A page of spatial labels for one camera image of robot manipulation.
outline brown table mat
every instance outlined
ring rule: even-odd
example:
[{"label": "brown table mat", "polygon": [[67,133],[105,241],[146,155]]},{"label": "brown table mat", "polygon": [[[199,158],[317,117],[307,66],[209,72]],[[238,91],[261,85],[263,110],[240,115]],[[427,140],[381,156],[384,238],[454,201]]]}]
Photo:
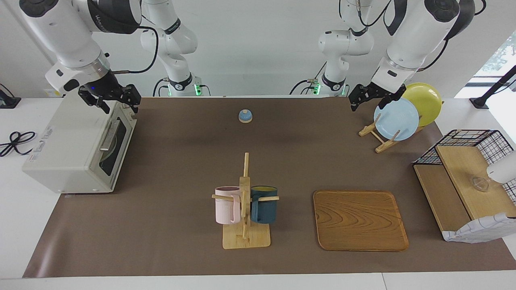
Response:
[{"label": "brown table mat", "polygon": [[[516,269],[501,239],[443,240],[410,164],[441,138],[437,126],[376,154],[378,140],[358,136],[374,103],[352,113],[345,98],[145,98],[115,193],[61,195],[24,277]],[[243,108],[249,124],[238,121]],[[272,244],[223,250],[210,196],[238,184],[246,151],[252,184],[281,196]],[[410,247],[323,250],[312,194],[342,188],[392,192]]]},{"label": "brown table mat", "polygon": [[399,252],[409,247],[394,195],[379,190],[314,192],[317,238],[327,251]]}]

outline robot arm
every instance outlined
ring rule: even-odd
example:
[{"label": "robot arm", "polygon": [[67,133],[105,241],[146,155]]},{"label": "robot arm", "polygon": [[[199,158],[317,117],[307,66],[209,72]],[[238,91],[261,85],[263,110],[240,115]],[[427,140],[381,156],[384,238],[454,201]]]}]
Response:
[{"label": "robot arm", "polygon": [[109,107],[117,100],[138,111],[140,95],[134,85],[122,87],[106,56],[92,39],[92,31],[131,34],[141,21],[138,0],[20,0],[23,17],[58,62],[46,73],[59,92],[80,87],[79,95],[90,106]]},{"label": "robot arm", "polygon": [[[361,1],[360,7],[364,22],[367,22],[372,3],[373,0]],[[342,20],[349,29],[327,31],[319,37],[319,50],[327,58],[326,69],[318,79],[322,94],[339,95],[342,93],[349,69],[349,63],[344,60],[344,56],[366,55],[373,49],[373,36],[361,23],[358,7],[356,0],[342,0],[340,7]]]},{"label": "robot arm", "polygon": [[[158,29],[158,59],[167,71],[169,90],[174,96],[199,95],[195,75],[190,72],[183,54],[197,49],[197,37],[181,23],[175,13],[171,0],[144,0],[149,11],[149,21]],[[154,53],[156,38],[152,31],[144,31],[140,37],[141,45]]]},{"label": "robot arm", "polygon": [[353,111],[375,98],[382,99],[380,108],[399,100],[406,90],[404,82],[447,37],[460,12],[456,0],[423,0],[416,5],[394,34],[371,83],[358,84],[349,95]]}]

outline wire basket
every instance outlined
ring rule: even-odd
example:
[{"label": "wire basket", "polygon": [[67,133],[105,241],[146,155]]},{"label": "wire basket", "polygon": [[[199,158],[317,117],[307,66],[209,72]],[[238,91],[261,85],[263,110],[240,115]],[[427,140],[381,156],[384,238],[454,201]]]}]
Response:
[{"label": "wire basket", "polygon": [[[437,154],[437,146],[477,147],[489,165],[514,151],[498,130],[453,130],[428,149],[423,156],[414,161],[414,165],[443,165],[441,158]],[[516,179],[504,184],[503,187],[516,205]]]}]

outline oven door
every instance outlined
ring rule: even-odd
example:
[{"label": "oven door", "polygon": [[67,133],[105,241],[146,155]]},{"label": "oven door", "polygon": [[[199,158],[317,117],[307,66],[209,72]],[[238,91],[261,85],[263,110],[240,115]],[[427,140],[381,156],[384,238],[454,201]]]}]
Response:
[{"label": "oven door", "polygon": [[122,109],[116,106],[107,128],[107,133],[92,160],[91,170],[112,190],[115,187],[133,127]]}]

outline oven handle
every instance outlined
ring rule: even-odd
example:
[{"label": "oven handle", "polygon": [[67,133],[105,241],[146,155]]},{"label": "oven handle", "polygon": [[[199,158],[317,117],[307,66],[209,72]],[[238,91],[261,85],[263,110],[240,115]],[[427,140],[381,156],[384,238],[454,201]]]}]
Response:
[{"label": "oven handle", "polygon": [[109,151],[111,143],[113,143],[113,139],[117,135],[120,122],[120,120],[115,120],[111,122],[111,124],[109,125],[109,129],[107,130],[106,138],[104,138],[104,142],[102,142],[102,145],[100,146],[100,151]]}]

